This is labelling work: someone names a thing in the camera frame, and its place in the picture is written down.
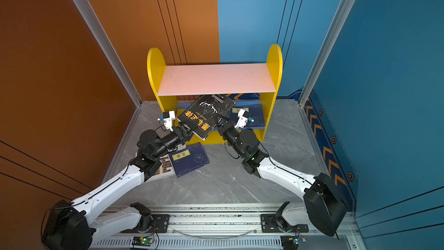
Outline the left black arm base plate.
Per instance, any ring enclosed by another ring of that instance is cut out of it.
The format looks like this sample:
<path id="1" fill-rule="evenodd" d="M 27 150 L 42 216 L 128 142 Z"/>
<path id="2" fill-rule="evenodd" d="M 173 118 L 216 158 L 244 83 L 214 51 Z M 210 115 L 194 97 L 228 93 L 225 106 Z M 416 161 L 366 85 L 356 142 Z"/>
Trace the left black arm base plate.
<path id="1" fill-rule="evenodd" d="M 169 223 L 169 214 L 143 215 L 133 231 L 136 233 L 166 233 Z"/>

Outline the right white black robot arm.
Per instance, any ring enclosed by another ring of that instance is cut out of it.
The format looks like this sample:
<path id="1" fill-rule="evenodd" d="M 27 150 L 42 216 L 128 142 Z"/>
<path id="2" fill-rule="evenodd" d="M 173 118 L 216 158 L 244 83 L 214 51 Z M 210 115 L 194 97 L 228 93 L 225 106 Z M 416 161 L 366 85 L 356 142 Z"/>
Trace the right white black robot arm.
<path id="1" fill-rule="evenodd" d="M 276 225 L 283 232 L 297 231 L 297 225 L 311 223 L 327 236 L 335 236 L 349 205 L 327 174 L 306 174 L 285 166 L 262 146 L 252 129 L 239 131 L 239 124 L 218 116 L 217 131 L 237 153 L 249 173 L 272 181 L 294 193 L 303 203 L 284 202 L 275 213 Z"/>

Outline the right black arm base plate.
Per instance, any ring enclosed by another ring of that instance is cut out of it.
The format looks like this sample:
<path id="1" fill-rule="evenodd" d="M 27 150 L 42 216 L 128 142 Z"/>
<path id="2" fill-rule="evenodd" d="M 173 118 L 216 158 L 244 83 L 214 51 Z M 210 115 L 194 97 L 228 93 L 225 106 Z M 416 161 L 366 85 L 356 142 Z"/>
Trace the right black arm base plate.
<path id="1" fill-rule="evenodd" d="M 260 215 L 261 231 L 263 233 L 308 233 L 309 228 L 306 224 L 290 226 L 286 223 L 279 223 L 275 214 Z"/>

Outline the dark book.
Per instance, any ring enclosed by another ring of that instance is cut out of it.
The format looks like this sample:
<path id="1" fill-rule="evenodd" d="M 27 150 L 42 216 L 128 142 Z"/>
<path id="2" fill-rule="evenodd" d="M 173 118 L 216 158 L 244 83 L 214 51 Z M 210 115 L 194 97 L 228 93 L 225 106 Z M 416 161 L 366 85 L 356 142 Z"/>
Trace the dark book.
<path id="1" fill-rule="evenodd" d="M 177 119 L 180 122 L 199 120 L 194 134 L 205 141 L 217 126 L 216 114 L 225 116 L 234 105 L 235 101 L 224 94 L 205 94 L 190 104 Z"/>

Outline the navy book yellow label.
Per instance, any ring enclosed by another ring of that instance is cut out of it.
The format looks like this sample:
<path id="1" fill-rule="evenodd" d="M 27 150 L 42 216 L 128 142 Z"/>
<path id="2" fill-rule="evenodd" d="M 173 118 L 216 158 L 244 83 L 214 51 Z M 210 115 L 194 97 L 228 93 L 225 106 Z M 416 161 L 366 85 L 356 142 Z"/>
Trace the navy book yellow label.
<path id="1" fill-rule="evenodd" d="M 169 153 L 169 158 L 178 178 L 210 163 L 201 143 Z"/>
<path id="2" fill-rule="evenodd" d="M 246 127 L 252 129 L 264 129 L 265 119 L 261 104 L 236 105 L 230 109 L 230 119 L 234 122 L 238 121 L 238 112 L 243 109 L 250 114 L 252 120 L 248 120 Z"/>

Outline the navy book bottom yellow label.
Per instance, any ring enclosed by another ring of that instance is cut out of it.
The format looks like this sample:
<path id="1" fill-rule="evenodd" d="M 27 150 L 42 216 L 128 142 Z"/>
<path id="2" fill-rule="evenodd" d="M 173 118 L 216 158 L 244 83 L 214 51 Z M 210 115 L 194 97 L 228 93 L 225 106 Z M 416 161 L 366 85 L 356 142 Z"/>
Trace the navy book bottom yellow label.
<path id="1" fill-rule="evenodd" d="M 169 158 L 178 178 L 210 163 L 201 143 L 169 153 Z"/>

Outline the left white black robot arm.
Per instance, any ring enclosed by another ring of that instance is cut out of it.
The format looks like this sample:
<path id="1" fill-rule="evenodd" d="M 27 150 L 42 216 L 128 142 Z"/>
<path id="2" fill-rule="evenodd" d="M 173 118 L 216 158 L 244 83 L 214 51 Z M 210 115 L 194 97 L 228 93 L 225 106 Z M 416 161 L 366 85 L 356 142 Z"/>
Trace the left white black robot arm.
<path id="1" fill-rule="evenodd" d="M 100 218 L 115 201 L 155 175 L 161 158 L 193 137 L 196 122 L 180 122 L 165 137 L 156 130 L 144 131 L 137 142 L 138 151 L 125 169 L 95 190 L 68 203 L 57 202 L 42 224 L 41 242 L 49 250 L 87 250 L 104 238 L 123 230 L 146 232 L 153 229 L 151 210 L 133 203 L 121 212 Z"/>

